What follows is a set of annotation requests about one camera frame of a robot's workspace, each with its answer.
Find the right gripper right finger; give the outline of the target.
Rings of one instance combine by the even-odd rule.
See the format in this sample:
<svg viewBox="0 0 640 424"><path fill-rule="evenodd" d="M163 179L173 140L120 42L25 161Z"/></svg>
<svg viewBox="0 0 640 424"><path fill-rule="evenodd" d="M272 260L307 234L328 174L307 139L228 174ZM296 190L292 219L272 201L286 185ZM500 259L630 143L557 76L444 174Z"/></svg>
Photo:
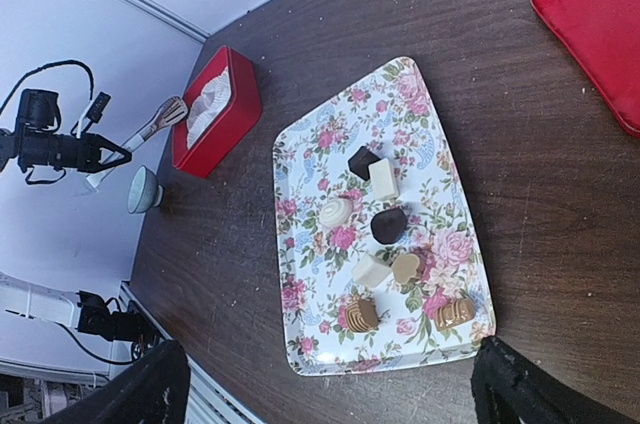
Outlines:
<svg viewBox="0 0 640 424"><path fill-rule="evenodd" d="M479 423L631 423L564 385L495 336L481 340L471 391Z"/></svg>

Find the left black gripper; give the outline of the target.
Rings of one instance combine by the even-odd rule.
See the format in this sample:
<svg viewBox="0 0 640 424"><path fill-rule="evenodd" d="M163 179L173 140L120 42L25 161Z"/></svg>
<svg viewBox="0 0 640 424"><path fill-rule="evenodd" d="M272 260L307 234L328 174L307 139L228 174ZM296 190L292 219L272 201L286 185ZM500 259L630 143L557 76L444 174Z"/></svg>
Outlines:
<svg viewBox="0 0 640 424"><path fill-rule="evenodd" d="M121 155L101 162L102 150ZM76 168L80 172L104 172L132 160L131 152L103 136L83 136L78 139Z"/></svg>

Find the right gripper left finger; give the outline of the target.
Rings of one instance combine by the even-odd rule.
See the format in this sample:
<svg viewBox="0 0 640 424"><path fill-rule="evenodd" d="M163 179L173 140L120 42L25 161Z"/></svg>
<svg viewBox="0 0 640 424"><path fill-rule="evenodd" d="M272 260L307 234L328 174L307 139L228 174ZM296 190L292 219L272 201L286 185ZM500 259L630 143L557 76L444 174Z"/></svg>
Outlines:
<svg viewBox="0 0 640 424"><path fill-rule="evenodd" d="M183 423L190 385L183 347L166 340L104 387L46 423Z"/></svg>

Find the black white kitchen tongs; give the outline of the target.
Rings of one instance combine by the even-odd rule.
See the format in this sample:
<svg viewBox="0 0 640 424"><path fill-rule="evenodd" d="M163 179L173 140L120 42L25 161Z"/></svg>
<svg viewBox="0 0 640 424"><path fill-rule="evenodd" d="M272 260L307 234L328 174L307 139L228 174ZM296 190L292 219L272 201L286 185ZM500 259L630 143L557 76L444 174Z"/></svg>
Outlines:
<svg viewBox="0 0 640 424"><path fill-rule="evenodd" d="M174 126L186 119L188 113L189 108L181 97L170 97L158 108L154 116L120 147L129 151L133 155L134 151L140 148L145 142L150 140L151 137L159 133L161 130L170 128L171 126ZM115 162L119 157L121 157L121 154L114 152L107 157L106 163L110 164ZM110 168L97 173L88 174L86 177L87 184L91 189L97 189L100 183L114 169L115 168Z"/></svg>

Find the tan heart chocolate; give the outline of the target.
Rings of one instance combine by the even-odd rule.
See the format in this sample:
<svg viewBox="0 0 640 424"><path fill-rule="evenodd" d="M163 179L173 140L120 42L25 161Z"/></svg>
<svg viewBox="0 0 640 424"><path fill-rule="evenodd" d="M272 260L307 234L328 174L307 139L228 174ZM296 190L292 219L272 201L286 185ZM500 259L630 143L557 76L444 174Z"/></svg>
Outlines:
<svg viewBox="0 0 640 424"><path fill-rule="evenodd" d="M418 280L424 272L424 261L413 253L399 255L391 265L394 280L399 285L407 285Z"/></svg>

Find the brown striped chocolate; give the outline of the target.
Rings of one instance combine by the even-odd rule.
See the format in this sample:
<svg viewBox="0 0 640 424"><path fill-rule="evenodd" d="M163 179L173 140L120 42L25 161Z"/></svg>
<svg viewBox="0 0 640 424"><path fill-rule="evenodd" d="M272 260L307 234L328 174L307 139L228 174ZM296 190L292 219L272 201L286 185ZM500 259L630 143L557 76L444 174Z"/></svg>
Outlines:
<svg viewBox="0 0 640 424"><path fill-rule="evenodd" d="M349 303L345 308L347 328L354 333L366 333L376 330L379 317L375 301L371 298L360 298Z"/></svg>

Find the dark round chocolate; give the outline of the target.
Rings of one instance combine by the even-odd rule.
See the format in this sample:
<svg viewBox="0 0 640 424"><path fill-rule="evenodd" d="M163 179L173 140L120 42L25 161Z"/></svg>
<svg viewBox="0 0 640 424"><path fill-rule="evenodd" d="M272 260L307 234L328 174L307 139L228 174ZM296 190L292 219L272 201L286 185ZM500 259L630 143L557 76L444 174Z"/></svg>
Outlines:
<svg viewBox="0 0 640 424"><path fill-rule="evenodd" d="M373 238L382 245L395 244L402 237L406 226L407 217L399 207L377 213L370 223Z"/></svg>

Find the dark chocolate cube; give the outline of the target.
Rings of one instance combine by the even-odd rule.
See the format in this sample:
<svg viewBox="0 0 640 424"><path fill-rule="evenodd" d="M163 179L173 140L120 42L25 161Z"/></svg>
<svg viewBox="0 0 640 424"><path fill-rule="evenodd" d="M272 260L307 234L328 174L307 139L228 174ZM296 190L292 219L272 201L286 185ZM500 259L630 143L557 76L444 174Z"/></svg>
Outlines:
<svg viewBox="0 0 640 424"><path fill-rule="evenodd" d="M356 175L363 181L369 181L369 166L380 160L381 158L370 151L366 146L361 146L356 153L348 159L348 167L352 174Z"/></svg>

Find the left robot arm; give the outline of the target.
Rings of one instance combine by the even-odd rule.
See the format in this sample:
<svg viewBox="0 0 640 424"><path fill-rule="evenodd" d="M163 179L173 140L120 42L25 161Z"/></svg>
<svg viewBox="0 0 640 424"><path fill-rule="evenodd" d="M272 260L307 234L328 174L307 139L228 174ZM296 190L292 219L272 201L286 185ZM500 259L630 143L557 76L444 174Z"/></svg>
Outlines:
<svg viewBox="0 0 640 424"><path fill-rule="evenodd" d="M47 69L23 80L20 88L58 93L61 133L69 132L98 93L110 95L92 130L116 144L145 124L165 97L146 78L111 82L98 72L91 84L78 66ZM162 144L162 137L154 137L97 189L75 170L61 174L50 167L36 168L28 185L17 162L8 162L1 173L2 272L53 289L117 295L131 276L143 223L142 216L127 210L131 180L140 165L157 166ZM72 339L56 324L1 315L1 357L6 361L103 372L111 348L99 336Z"/></svg>

